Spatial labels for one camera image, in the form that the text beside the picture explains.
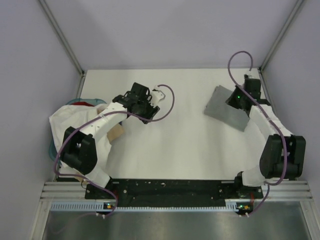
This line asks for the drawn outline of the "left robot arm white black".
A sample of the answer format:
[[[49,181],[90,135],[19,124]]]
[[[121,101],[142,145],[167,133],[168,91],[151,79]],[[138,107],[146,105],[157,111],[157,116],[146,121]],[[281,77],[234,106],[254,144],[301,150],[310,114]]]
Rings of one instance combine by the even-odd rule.
[[[60,161],[97,185],[98,195],[109,198],[114,187],[108,183],[111,178],[103,170],[102,161],[106,154],[98,153],[98,142],[130,115],[142,118],[142,122],[147,124],[158,113],[158,104],[165,97],[159,87],[150,90],[135,82],[131,90],[116,96],[105,110],[85,126],[80,129],[67,128],[60,149]]]

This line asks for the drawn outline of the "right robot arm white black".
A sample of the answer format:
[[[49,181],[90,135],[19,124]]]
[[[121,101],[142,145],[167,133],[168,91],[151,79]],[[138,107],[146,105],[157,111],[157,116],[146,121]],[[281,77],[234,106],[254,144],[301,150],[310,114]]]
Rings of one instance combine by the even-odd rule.
[[[266,140],[258,165],[239,172],[233,192],[245,198],[252,188],[269,183],[271,179],[290,180],[299,178],[303,172],[306,139],[294,135],[279,120],[267,99],[261,98],[261,81],[244,75],[244,84],[236,86],[227,105],[246,113]]]

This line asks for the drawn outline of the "grey t-shirt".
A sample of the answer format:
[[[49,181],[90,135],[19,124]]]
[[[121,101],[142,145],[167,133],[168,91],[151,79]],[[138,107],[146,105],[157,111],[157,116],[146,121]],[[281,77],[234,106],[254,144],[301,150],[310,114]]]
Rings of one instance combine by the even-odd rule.
[[[233,92],[218,85],[204,108],[204,115],[219,120],[228,126],[244,132],[250,118],[241,110],[227,104],[227,99]]]

